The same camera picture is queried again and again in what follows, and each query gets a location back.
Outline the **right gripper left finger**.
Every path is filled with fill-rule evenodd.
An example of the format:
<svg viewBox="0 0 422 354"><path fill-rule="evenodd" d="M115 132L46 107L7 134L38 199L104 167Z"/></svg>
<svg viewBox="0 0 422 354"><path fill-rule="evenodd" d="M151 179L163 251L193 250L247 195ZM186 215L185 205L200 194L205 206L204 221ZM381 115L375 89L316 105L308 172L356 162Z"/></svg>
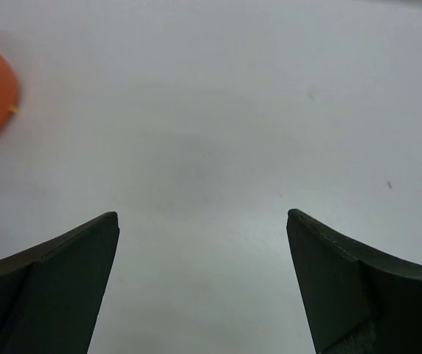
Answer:
<svg viewBox="0 0 422 354"><path fill-rule="evenodd" d="M87 353L119 236L107 212L0 260L0 353Z"/></svg>

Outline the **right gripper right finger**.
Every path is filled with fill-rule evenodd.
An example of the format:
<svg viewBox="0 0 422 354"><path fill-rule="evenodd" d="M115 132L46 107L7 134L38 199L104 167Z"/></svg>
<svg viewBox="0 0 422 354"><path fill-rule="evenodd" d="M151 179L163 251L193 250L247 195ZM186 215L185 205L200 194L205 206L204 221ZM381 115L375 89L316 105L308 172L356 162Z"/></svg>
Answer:
<svg viewBox="0 0 422 354"><path fill-rule="evenodd" d="M422 265L298 209L286 229L316 353L422 353Z"/></svg>

